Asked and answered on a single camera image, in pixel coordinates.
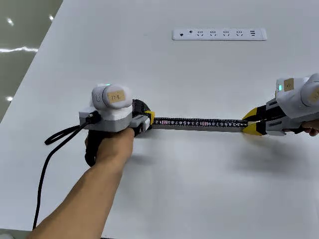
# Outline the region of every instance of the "black handle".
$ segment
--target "black handle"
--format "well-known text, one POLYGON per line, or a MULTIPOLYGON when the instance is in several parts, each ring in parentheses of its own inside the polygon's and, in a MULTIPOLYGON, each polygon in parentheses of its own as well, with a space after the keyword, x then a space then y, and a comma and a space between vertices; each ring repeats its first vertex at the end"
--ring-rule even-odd
POLYGON ((292 132, 294 132, 295 134, 297 133, 301 133, 301 132, 304 132, 305 131, 305 128, 300 126, 299 128, 292 128, 290 129, 292 132))
MULTIPOLYGON (((142 125, 137 128, 133 128, 135 136, 139 135, 142 131, 142 125)), ((96 162, 96 154, 98 152, 99 146, 103 139, 111 138, 115 133, 89 130, 86 151, 85 151, 85 161, 92 167, 96 162)))

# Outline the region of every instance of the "electrical outlet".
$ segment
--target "electrical outlet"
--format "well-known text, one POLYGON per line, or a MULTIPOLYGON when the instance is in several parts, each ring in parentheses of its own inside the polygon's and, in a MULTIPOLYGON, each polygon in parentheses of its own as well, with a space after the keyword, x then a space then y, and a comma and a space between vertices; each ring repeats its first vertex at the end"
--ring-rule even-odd
POLYGON ((223 36, 230 36, 229 31, 228 31, 228 30, 224 30, 224 31, 223 31, 223 36))
POLYGON ((210 36, 217 36, 215 30, 210 30, 210 31, 209 31, 209 35, 210 35, 210 36))
POLYGON ((197 31, 197 36, 203 36, 203 35, 204 35, 203 31, 197 31))
POLYGON ((176 29, 173 40, 213 40, 213 41, 265 41, 264 28, 193 28, 176 29))

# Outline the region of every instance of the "forearm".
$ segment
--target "forearm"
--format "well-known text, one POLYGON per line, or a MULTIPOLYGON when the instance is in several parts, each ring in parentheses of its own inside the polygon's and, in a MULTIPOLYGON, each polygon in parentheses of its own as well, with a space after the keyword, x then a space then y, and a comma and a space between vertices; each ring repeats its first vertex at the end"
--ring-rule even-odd
POLYGON ((96 164, 86 171, 29 238, 99 239, 122 176, 123 165, 115 161, 96 164))

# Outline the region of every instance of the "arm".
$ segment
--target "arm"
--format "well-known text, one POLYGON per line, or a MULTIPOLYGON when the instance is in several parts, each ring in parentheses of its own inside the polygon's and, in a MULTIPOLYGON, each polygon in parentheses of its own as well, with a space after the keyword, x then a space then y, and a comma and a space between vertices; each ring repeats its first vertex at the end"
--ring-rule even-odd
POLYGON ((99 239, 133 150, 131 128, 106 138, 99 146, 96 164, 74 185, 62 204, 44 219, 29 239, 99 239))

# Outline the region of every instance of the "black cable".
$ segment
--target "black cable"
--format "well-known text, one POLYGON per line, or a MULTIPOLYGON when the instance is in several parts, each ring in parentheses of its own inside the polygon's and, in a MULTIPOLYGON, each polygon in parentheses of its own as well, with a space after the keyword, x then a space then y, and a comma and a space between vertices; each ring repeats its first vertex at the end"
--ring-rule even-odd
POLYGON ((55 133, 54 135, 50 136, 44 143, 46 145, 52 144, 55 141, 58 141, 59 139, 63 138, 64 136, 67 136, 68 134, 74 132, 75 130, 77 130, 80 126, 76 125, 70 128, 66 128, 64 130, 61 130, 58 133, 55 133))
POLYGON ((41 204, 41 191, 42 191, 42 185, 43 185, 43 180, 44 180, 44 175, 45 175, 45 171, 46 168, 49 164, 50 158, 53 156, 53 154, 58 151, 61 147, 63 147, 68 141, 70 141, 74 136, 76 136, 85 126, 87 126, 88 124, 92 124, 92 123, 97 123, 101 120, 101 115, 97 112, 94 111, 92 113, 90 113, 86 118, 85 118, 85 123, 83 123, 82 125, 77 125, 71 128, 67 128, 65 130, 60 131, 59 133, 54 134, 53 136, 49 137, 46 141, 48 141, 49 139, 52 140, 53 142, 57 141, 57 139, 54 139, 57 135, 58 139, 61 138, 61 135, 66 135, 65 133, 68 132, 67 134, 70 133, 71 129, 75 129, 74 132, 68 136, 65 140, 63 140, 58 146, 56 146, 47 156, 43 168, 42 168, 42 172, 41 172, 41 177, 40 177, 40 181, 39 181, 39 186, 38 186, 38 194, 37 194, 37 202, 36 202, 36 210, 35 210, 35 215, 34 215, 34 220, 33 220, 33 227, 32 230, 34 230, 36 228, 36 223, 38 221, 38 216, 39 216, 39 210, 40 210, 40 204, 41 204))

